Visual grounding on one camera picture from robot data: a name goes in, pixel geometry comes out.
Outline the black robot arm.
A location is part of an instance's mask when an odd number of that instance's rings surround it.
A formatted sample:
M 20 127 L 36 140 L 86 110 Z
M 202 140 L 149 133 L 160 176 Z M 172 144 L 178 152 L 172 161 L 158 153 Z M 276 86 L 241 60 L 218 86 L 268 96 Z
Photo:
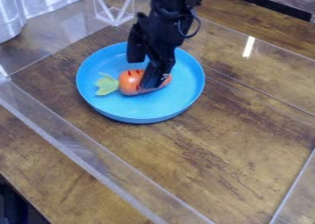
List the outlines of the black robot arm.
M 174 49 L 200 29 L 196 27 L 188 33 L 193 21 L 200 23 L 194 11 L 200 4 L 201 0 L 150 0 L 149 14 L 136 13 L 128 37 L 126 61 L 141 63 L 145 57 L 149 58 L 140 80 L 141 89 L 156 89 L 168 79 L 176 64 Z

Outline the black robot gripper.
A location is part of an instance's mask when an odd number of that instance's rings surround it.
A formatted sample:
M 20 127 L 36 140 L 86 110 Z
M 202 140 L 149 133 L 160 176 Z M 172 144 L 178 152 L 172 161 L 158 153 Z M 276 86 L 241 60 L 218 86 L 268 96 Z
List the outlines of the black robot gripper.
M 192 8 L 168 11 L 156 6 L 148 15 L 142 12 L 136 14 L 128 37 L 126 61 L 141 63 L 145 57 L 149 58 L 140 80 L 141 89 L 158 88 L 168 79 L 176 63 L 174 49 L 196 35 L 188 33 L 194 18 Z

